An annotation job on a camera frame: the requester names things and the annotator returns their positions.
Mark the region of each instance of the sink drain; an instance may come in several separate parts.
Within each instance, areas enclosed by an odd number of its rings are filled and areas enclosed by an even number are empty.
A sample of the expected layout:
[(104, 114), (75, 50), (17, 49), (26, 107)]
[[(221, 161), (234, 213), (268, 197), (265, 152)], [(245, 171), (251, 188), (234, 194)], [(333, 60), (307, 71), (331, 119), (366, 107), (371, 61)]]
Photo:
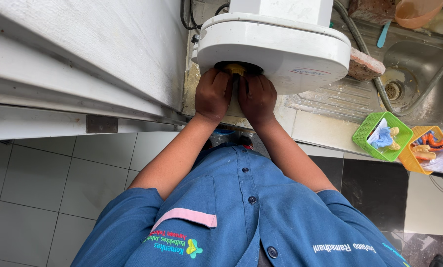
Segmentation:
[(402, 90), (401, 86), (396, 82), (389, 82), (385, 86), (385, 91), (388, 99), (394, 101), (400, 98)]

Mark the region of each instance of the countertop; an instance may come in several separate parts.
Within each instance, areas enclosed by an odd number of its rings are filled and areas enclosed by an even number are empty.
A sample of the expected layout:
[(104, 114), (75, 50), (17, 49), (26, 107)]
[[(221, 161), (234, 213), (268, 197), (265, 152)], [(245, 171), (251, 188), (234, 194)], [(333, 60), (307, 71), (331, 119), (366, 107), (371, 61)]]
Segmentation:
[[(198, 66), (192, 64), (185, 73), (182, 112), (184, 115), (195, 115), (195, 88), (199, 78)], [(289, 107), (289, 105), (288, 95), (278, 95), (274, 115), (293, 140), (371, 157), (352, 141), (352, 136), (360, 124), (298, 110)], [(234, 94), (222, 123), (252, 130), (248, 120), (240, 117), (239, 110), (236, 94)]]

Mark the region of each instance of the green plastic basket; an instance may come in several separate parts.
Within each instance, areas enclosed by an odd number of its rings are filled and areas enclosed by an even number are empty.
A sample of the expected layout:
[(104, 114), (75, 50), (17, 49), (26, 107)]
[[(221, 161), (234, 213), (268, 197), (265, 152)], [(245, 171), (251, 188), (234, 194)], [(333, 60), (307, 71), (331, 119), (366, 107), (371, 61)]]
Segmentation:
[[(395, 142), (400, 145), (400, 149), (387, 149), (382, 154), (372, 145), (367, 143), (367, 138), (368, 135), (373, 131), (375, 126), (383, 118), (386, 119), (388, 127), (398, 127), (398, 129), (400, 130), (395, 138)], [(372, 157), (374, 157), (375, 159), (394, 161), (412, 137), (413, 131), (404, 123), (402, 123), (397, 117), (395, 117), (395, 115), (391, 114), (390, 112), (374, 112), (370, 113), (367, 118), (365, 118), (364, 122), (362, 122), (362, 124), (352, 137), (352, 141), (358, 144), (358, 146), (360, 146), (368, 154), (372, 155)]]

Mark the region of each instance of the machine brand label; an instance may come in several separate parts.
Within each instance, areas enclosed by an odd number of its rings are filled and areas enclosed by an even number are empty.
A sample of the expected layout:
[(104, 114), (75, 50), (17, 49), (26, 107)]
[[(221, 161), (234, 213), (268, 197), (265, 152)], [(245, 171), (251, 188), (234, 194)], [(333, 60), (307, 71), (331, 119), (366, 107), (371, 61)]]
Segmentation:
[(293, 70), (290, 70), (290, 72), (309, 75), (309, 76), (324, 76), (326, 74), (331, 74), (330, 72), (311, 69), (311, 68), (305, 68), (305, 67), (296, 67)]

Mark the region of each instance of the brick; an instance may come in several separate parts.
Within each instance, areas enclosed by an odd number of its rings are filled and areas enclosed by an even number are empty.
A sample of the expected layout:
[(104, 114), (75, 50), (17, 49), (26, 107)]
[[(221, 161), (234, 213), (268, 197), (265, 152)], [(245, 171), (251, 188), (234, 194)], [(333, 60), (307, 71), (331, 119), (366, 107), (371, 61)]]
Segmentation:
[(348, 15), (353, 19), (384, 25), (395, 18), (395, 0), (351, 0)]
[(360, 81), (367, 81), (381, 76), (385, 72), (382, 62), (364, 54), (355, 48), (350, 49), (349, 76)]

